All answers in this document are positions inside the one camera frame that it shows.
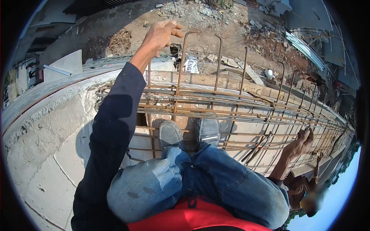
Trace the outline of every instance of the gray shoe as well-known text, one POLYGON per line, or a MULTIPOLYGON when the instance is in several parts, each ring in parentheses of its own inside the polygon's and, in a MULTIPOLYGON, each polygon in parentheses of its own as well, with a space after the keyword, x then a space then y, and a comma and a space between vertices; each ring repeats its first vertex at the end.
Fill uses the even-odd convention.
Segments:
POLYGON ((206 145, 217 147, 220 139, 220 128, 216 119, 199 119, 197 141, 200 147, 206 145))
POLYGON ((159 126, 159 146, 165 149, 168 146, 179 147, 184 150, 184 138, 181 129, 174 121, 165 120, 159 126))

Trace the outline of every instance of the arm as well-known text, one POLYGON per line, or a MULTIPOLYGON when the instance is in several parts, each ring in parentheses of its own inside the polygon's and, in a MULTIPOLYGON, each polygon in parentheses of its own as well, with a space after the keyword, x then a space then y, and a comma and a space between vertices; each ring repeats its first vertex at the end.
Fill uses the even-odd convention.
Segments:
POLYGON ((169 21, 162 28, 155 25, 158 23, 148 31, 137 53, 117 76, 94 118, 91 155, 74 196, 71 225, 75 231, 127 230, 109 210, 107 191, 135 132, 137 107, 146 85, 142 73, 158 50, 169 42, 172 30, 181 27, 169 21))
POLYGON ((285 172, 288 169, 289 163, 293 158, 305 154, 313 144, 313 139, 314 136, 311 128, 299 131, 298 139, 289 143, 283 149, 279 161, 268 178, 272 181, 282 181, 284 179, 285 172))
POLYGON ((316 160, 316 166, 315 166, 315 169, 313 170, 313 178, 316 178, 319 176, 319 163, 320 163, 320 160, 321 160, 321 156, 319 156, 316 160))

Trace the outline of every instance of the jeans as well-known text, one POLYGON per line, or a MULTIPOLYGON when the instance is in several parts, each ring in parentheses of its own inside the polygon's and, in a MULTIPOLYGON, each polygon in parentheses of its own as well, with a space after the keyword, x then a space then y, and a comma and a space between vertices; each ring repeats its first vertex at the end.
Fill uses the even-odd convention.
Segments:
POLYGON ((234 217, 279 228, 289 215, 286 190, 212 145, 192 157, 178 147, 162 158, 120 169, 107 193, 108 206, 125 223, 172 208, 180 198, 206 196, 234 217))

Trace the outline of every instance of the sleeve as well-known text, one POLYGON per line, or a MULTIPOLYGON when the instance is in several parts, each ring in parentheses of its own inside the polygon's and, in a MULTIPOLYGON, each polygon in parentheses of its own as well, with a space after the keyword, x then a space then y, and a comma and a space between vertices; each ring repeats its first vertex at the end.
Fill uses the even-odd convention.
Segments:
POLYGON ((283 180, 278 180, 272 177, 267 177, 267 179, 269 179, 270 181, 272 181, 272 183, 276 184, 279 187, 281 187, 283 184, 283 180))
POLYGON ((92 125, 91 155, 74 195, 73 230, 128 230, 110 211, 107 191, 135 132, 136 113, 146 82, 131 63, 118 75, 92 125))

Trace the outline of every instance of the foot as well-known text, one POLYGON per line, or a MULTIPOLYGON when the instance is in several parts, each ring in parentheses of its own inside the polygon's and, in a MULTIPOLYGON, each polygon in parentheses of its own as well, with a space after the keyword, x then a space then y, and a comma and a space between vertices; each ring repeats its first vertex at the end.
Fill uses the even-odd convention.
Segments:
POLYGON ((217 147, 220 139, 220 128, 216 119, 199 119, 197 141, 201 148, 206 145, 217 147))
POLYGON ((168 146, 184 150, 184 138, 179 126, 174 121, 165 120, 159 126, 159 146, 162 150, 168 146))

